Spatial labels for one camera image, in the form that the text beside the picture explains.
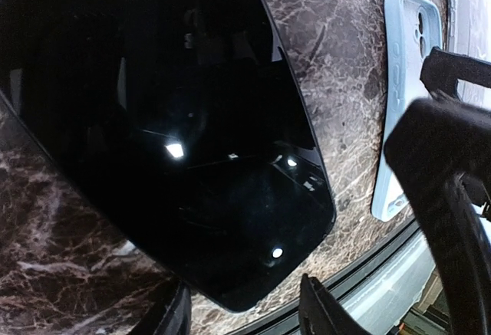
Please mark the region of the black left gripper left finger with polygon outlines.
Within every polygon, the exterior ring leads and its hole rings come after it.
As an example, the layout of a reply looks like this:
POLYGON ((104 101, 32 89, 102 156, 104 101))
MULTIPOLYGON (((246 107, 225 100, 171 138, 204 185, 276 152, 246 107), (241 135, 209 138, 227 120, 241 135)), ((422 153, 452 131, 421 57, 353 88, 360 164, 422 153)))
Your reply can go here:
POLYGON ((187 335, 191 328, 191 290, 173 279, 158 291, 157 301, 147 311, 132 334, 187 335))

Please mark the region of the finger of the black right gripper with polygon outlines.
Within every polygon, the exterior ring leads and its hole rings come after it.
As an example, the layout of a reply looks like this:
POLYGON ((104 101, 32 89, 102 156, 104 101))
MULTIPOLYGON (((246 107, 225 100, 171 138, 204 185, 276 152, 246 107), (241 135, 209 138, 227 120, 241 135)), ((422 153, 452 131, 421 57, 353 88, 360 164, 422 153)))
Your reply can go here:
POLYGON ((430 93, 439 90, 456 99, 459 80, 490 88, 490 63, 433 47, 423 60, 420 80, 430 93))

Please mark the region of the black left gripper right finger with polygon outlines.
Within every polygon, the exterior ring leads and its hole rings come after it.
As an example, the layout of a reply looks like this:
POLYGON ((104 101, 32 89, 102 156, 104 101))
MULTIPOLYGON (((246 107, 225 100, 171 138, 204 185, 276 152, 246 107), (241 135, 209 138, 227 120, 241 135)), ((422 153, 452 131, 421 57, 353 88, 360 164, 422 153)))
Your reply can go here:
POLYGON ((301 335, 368 335, 316 278, 302 275, 298 322, 301 335))

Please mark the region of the clear magsafe phone case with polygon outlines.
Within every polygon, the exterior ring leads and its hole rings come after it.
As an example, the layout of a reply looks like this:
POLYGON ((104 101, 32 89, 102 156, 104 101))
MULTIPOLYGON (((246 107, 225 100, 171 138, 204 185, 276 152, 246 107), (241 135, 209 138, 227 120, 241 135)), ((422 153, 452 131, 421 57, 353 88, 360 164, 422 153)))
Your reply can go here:
POLYGON ((447 50, 490 61, 490 0, 447 0, 447 50))

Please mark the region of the light blue phone case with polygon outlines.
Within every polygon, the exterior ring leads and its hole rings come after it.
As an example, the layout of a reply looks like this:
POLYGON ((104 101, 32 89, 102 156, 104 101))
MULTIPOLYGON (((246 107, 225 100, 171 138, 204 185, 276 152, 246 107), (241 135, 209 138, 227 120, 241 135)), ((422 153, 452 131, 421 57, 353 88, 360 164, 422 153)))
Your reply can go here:
MULTIPOLYGON (((424 59, 443 47, 442 24, 430 0, 384 0, 387 46, 386 140, 411 102, 430 94, 420 81, 424 59)), ((381 154, 371 214, 387 222, 408 204, 403 189, 381 154)))

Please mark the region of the black phone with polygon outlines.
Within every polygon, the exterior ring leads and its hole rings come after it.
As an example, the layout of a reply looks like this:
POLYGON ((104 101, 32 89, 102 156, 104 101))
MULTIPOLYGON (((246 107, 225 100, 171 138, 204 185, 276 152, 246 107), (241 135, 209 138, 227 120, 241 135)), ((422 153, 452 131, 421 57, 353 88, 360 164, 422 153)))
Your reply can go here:
POLYGON ((333 228, 265 0, 1 0, 1 90, 96 210, 229 311, 333 228))

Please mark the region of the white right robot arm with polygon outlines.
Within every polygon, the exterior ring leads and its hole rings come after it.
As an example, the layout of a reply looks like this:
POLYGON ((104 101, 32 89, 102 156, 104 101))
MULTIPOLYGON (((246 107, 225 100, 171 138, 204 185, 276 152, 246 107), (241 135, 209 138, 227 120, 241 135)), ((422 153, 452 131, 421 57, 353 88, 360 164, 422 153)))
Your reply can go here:
POLYGON ((430 92, 414 100, 386 139, 397 177, 439 271, 455 334, 490 332, 490 242, 460 181, 490 184, 490 112, 457 99, 464 80, 490 85, 490 65, 434 48, 420 79, 430 92))

